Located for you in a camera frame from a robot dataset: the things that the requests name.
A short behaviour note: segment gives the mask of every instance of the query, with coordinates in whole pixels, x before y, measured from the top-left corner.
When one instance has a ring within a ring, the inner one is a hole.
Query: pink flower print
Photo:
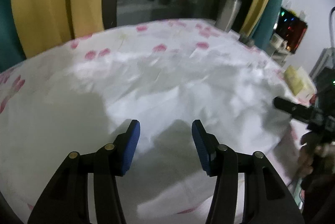
[[[29,208],[29,210],[33,210],[34,209],[34,206],[33,205],[30,205],[29,203],[27,203],[27,205],[28,205],[28,208]]]
[[[80,37],[79,40],[80,40],[80,41],[83,41],[83,40],[89,39],[89,38],[92,37],[92,35],[93,35],[93,33],[91,33],[91,34],[87,34],[87,35],[85,35],[85,36]]]
[[[137,32],[146,31],[147,29],[148,29],[148,26],[137,26],[136,27]]]
[[[199,25],[197,28],[199,29],[199,35],[205,38],[209,38],[210,36],[213,37],[220,37],[219,33],[216,33],[213,31],[212,27],[205,27],[204,29],[202,29],[202,27],[200,27],[201,25]]]
[[[177,213],[177,215],[191,213],[191,212],[195,211],[199,206],[200,206],[200,205],[198,205],[197,207],[190,208],[190,209],[187,209],[187,210],[185,210],[185,211],[179,212],[179,213]]]
[[[14,82],[13,82],[13,84],[12,84],[12,87],[15,87],[16,84],[20,81],[20,79],[21,79],[21,75],[19,75],[19,76],[14,80]]]
[[[109,48],[105,48],[104,50],[101,50],[98,57],[103,57],[108,55],[111,52],[111,50]]]
[[[152,49],[153,52],[162,52],[165,50],[167,50],[167,46],[165,44],[159,44]]]
[[[8,81],[8,79],[10,78],[10,74],[17,68],[17,66],[12,67],[8,70],[6,70],[5,72],[2,72],[0,74],[0,84],[1,83],[6,83]]]
[[[5,107],[6,107],[6,104],[7,104],[7,102],[9,101],[9,96],[6,96],[3,100],[2,100],[2,102],[1,102],[1,104],[0,104],[0,113],[2,113],[3,112],[3,110],[5,109]]]
[[[25,84],[25,82],[26,80],[20,80],[19,83],[14,87],[14,91],[17,93]]]
[[[167,24],[169,25],[169,27],[172,27],[174,24],[177,25],[177,26],[186,27],[186,24],[179,21],[179,20],[171,20]]]
[[[77,40],[77,39],[71,41],[71,45],[70,45],[71,49],[76,49],[78,44],[79,44],[79,40]]]
[[[199,35],[208,39],[210,37],[210,32],[206,30],[200,30]]]
[[[197,43],[197,48],[208,49],[209,48],[209,44],[207,42],[198,42]]]
[[[26,80],[21,79],[21,75],[19,75],[13,82],[11,89],[8,91],[7,96],[1,101],[0,104],[0,113],[5,109],[8,101],[22,88]]]
[[[85,55],[85,59],[91,61],[96,57],[96,55],[97,53],[94,50],[88,51]]]
[[[276,70],[275,73],[277,74],[277,77],[281,80],[284,80],[284,75],[282,70]]]
[[[176,24],[177,26],[186,27],[186,24],[183,23],[183,22],[176,21],[175,24]]]

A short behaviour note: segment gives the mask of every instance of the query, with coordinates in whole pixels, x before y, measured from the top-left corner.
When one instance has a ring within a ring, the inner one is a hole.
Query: bed
[[[215,178],[201,169],[193,120],[237,152],[263,151],[292,179],[305,126],[272,106],[276,96],[294,100],[281,74],[264,52],[200,19],[124,26],[50,49],[0,75],[0,190],[27,223],[69,152],[96,151],[137,119],[133,163],[117,179],[127,223],[204,223]],[[89,185],[96,223],[92,177]]]

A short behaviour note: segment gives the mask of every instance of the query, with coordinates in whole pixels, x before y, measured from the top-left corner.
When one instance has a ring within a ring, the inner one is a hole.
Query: cup
[[[282,51],[287,47],[287,41],[285,41],[278,34],[274,33],[270,40],[270,44],[278,51]]]

